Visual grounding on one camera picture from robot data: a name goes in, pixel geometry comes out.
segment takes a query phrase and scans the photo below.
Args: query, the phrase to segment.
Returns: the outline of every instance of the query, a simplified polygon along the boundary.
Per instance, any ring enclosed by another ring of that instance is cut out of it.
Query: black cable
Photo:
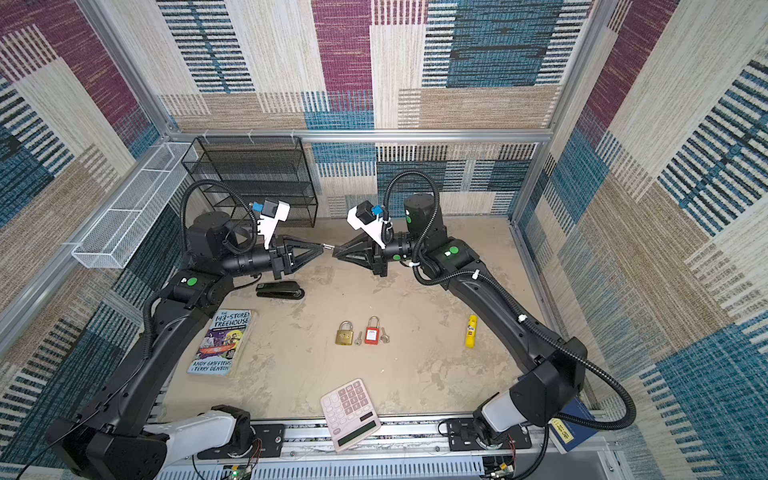
[[[526,319],[523,321],[523,326],[525,326],[525,328],[533,332],[537,337],[544,340],[549,346],[553,347],[563,355],[581,363],[590,372],[600,377],[600,380],[602,380],[603,382],[606,382],[608,386],[610,386],[619,395],[621,400],[624,402],[624,406],[626,408],[626,412],[624,412],[624,416],[612,422],[598,422],[597,420],[583,419],[581,417],[569,415],[563,412],[559,412],[557,415],[555,415],[555,418],[558,418],[560,420],[565,420],[566,422],[574,423],[575,425],[582,425],[589,429],[595,429],[595,430],[621,430],[621,429],[626,429],[629,425],[632,425],[634,423],[635,418],[637,417],[637,409],[634,406],[634,401],[632,400],[632,396],[629,394],[629,392],[627,392],[627,390],[614,377],[608,375],[608,373],[605,372],[605,370],[603,370],[602,368],[600,368],[599,366],[595,365],[593,362],[587,359],[582,359],[580,356],[576,355],[571,350],[564,348],[563,346],[561,346],[560,344],[558,344],[548,336],[539,332],[536,326],[537,324],[538,322],[534,323],[533,321],[531,321],[531,319]]]
[[[205,477],[203,477],[200,474],[200,471],[197,470],[197,465],[194,464],[194,455],[192,455],[192,468],[194,468],[194,472],[197,473],[197,476],[200,477],[200,480],[205,480]]]
[[[426,227],[424,227],[424,230],[422,231],[422,234],[419,235],[419,238],[417,239],[416,243],[413,244],[413,248],[411,249],[411,257],[416,258],[418,261],[419,258],[421,257],[422,243],[424,242],[424,239],[429,233],[429,229],[432,228],[432,224],[435,222],[438,209],[440,208],[440,193],[438,192],[437,184],[432,179],[432,177],[430,177],[428,174],[420,170],[406,170],[397,174],[389,182],[389,185],[386,188],[386,192],[384,193],[384,201],[382,205],[382,210],[383,210],[382,219],[384,219],[384,222],[385,222],[382,225],[382,241],[386,244],[392,240],[392,224],[389,223],[389,196],[392,194],[392,188],[403,177],[408,177],[412,175],[417,177],[422,177],[425,180],[427,180],[427,182],[429,183],[429,187],[432,189],[432,196],[435,198],[435,204],[434,204],[434,207],[432,208],[432,216],[429,218],[429,222],[427,222]]]
[[[155,292],[144,301],[144,308],[141,309],[142,319],[144,320],[144,334],[141,346],[141,359],[149,360],[152,357],[152,346],[154,345],[154,321],[152,319],[152,304],[155,303],[160,295]]]
[[[499,284],[499,282],[497,282],[494,278],[490,276],[483,275],[480,272],[476,273],[475,270],[459,270],[454,273],[449,273],[448,275],[441,276],[440,278],[436,278],[434,280],[428,280],[423,278],[419,273],[419,268],[417,266],[413,267],[413,273],[414,273],[414,276],[416,277],[416,280],[422,285],[426,285],[426,286],[439,285],[441,283],[445,283],[448,280],[451,280],[458,276],[475,276],[476,275],[477,278],[488,283],[502,296],[504,301],[512,310],[512,314],[515,315],[515,317],[519,317],[525,311],[525,309],[523,309],[523,307],[518,303],[518,301],[515,300],[515,298],[507,290],[505,290],[505,288],[501,284]],[[626,412],[624,412],[624,416],[612,422],[598,422],[596,420],[589,420],[589,419],[583,419],[580,417],[575,417],[567,413],[558,413],[557,415],[554,416],[555,418],[565,420],[566,422],[574,423],[576,425],[582,425],[582,426],[588,427],[589,429],[595,429],[595,430],[621,430],[621,429],[626,429],[629,425],[632,425],[632,423],[634,423],[635,418],[637,418],[637,409],[634,405],[634,401],[632,400],[632,397],[630,396],[629,392],[627,392],[627,390],[616,379],[614,379],[611,375],[605,372],[602,368],[595,365],[593,362],[587,359],[581,358],[579,355],[576,355],[571,350],[566,349],[559,343],[555,342],[553,339],[539,332],[538,328],[536,328],[536,323],[534,323],[533,320],[527,319],[522,323],[522,325],[531,333],[543,339],[552,348],[558,350],[559,352],[563,353],[564,355],[568,356],[574,361],[579,362],[587,370],[594,373],[596,376],[600,377],[601,380],[606,382],[608,386],[610,386],[619,395],[621,400],[624,402],[624,407],[626,408]]]
[[[112,400],[112,397],[114,397],[115,395],[120,393],[120,391],[122,389],[124,389],[128,385],[128,383],[131,382],[131,380],[134,379],[134,377],[141,371],[141,368],[144,366],[144,363],[145,363],[145,360],[142,359],[141,363],[139,363],[139,366],[136,368],[136,370],[131,374],[130,377],[128,377],[128,380],[126,380],[125,383],[119,389],[117,389],[114,392],[112,392],[109,395],[107,395],[107,400],[104,403],[105,405],[107,405],[107,402]],[[24,465],[24,467],[21,470],[18,471],[18,474],[16,475],[16,480],[19,480],[22,477],[22,475],[24,475],[24,472],[27,471],[27,468],[29,468],[33,463],[38,461],[38,458],[40,458],[44,453],[46,453],[48,450],[50,450],[53,445],[56,445],[61,440],[63,440],[67,435],[71,434],[75,430],[77,430],[80,427],[82,427],[88,420],[94,418],[96,416],[96,414],[99,413],[99,412],[100,412],[100,409],[97,407],[96,409],[94,409],[94,412],[91,413],[87,418],[81,420],[80,422],[75,423],[72,426],[72,428],[69,429],[64,435],[60,436],[59,438],[57,438],[53,442],[49,443],[44,449],[42,449],[37,455],[35,455],[35,457],[33,457],[32,460],[30,460],[27,465]]]
[[[255,279],[253,282],[246,283],[245,285],[236,286],[236,287],[234,287],[232,289],[232,291],[234,292],[235,290],[240,290],[240,289],[243,289],[243,288],[248,288],[249,286],[256,285],[260,281],[261,281],[261,273],[259,273],[259,278]]]
[[[227,250],[229,250],[230,252],[236,255],[240,253],[248,253],[251,249],[253,249],[256,246],[257,232],[259,231],[258,223],[256,220],[256,214],[253,212],[253,208],[248,207],[248,205],[240,197],[240,195],[235,190],[233,190],[232,187],[230,187],[229,185],[218,180],[212,180],[207,178],[203,180],[194,181],[189,187],[187,187],[187,189],[184,191],[184,195],[181,197],[181,208],[179,209],[179,221],[181,226],[181,253],[184,254],[187,252],[187,203],[189,202],[192,192],[194,192],[195,189],[201,185],[213,185],[215,187],[223,188],[229,195],[232,196],[235,203],[238,204],[240,207],[244,208],[246,213],[248,213],[248,216],[250,217],[250,225],[251,225],[251,235],[250,235],[250,242],[248,246],[245,248],[238,248],[237,245],[233,245],[227,239],[224,239],[224,242],[223,242],[223,245],[227,248]]]
[[[448,419],[440,420],[440,423],[437,424],[437,433],[440,435],[447,437],[448,436],[448,426],[445,427],[445,433],[440,432],[440,425],[447,423]]]
[[[523,478],[528,478],[529,476],[531,476],[531,474],[538,468],[538,466],[541,465],[541,462],[544,461],[544,455],[547,453],[548,443],[549,443],[549,426],[545,426],[544,442],[541,445],[541,450],[539,450],[538,455],[536,455],[536,459],[533,461],[530,467],[525,469],[525,472],[522,472],[520,475],[515,475],[509,480],[523,480]]]

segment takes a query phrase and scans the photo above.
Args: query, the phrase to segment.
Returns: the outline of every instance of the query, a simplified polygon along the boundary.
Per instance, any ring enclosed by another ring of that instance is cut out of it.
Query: label sticker
[[[563,439],[563,442],[568,443],[574,439],[574,436],[571,435],[571,432],[568,431],[568,428],[562,420],[552,419],[552,426],[554,426],[554,429],[560,435],[560,438]]]

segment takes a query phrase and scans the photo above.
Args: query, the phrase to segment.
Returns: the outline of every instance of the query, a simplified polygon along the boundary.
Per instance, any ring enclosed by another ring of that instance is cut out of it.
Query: wire mesh rack
[[[295,137],[198,137],[195,156],[182,164],[195,180],[223,181],[243,200],[265,198],[290,204],[287,227],[314,227],[317,195],[301,140]],[[247,212],[224,189],[210,186],[203,193],[215,210],[247,221]]]
[[[85,234],[72,256],[86,268],[125,268],[184,177],[181,160],[197,157],[188,143],[159,147]]]

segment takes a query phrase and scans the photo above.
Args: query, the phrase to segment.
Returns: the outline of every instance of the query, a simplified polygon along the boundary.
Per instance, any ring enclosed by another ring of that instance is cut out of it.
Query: black mounting plate
[[[251,425],[251,430],[255,439],[261,439],[261,458],[279,457],[283,451],[283,433],[286,426],[282,423],[268,423]],[[228,455],[225,447],[218,449],[203,450],[197,454],[200,460],[220,460],[222,458],[232,458]],[[249,450],[241,458],[250,457],[253,450]]]
[[[445,421],[448,428],[448,444],[451,452],[467,452],[468,450],[482,450],[477,442],[478,435],[472,424],[472,419],[449,419]],[[515,425],[506,431],[515,442],[516,449],[531,448],[531,436],[528,429],[523,430],[520,425]],[[509,441],[505,440],[502,449],[511,449]]]

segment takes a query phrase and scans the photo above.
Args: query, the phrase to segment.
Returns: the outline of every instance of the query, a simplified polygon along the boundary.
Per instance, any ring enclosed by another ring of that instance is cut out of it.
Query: red wire
[[[512,470],[515,470],[515,463],[517,461],[518,451],[515,448],[515,440],[512,440],[512,435],[507,434],[507,437],[509,438],[509,446],[512,447]]]
[[[256,457],[256,463],[259,463],[259,458],[261,458],[261,439],[256,439],[256,445],[254,447],[255,447],[255,449],[253,450],[253,453],[251,454],[250,458],[248,459],[248,463],[246,464],[246,468],[248,468],[248,465],[250,465],[250,461],[253,460],[253,457]]]

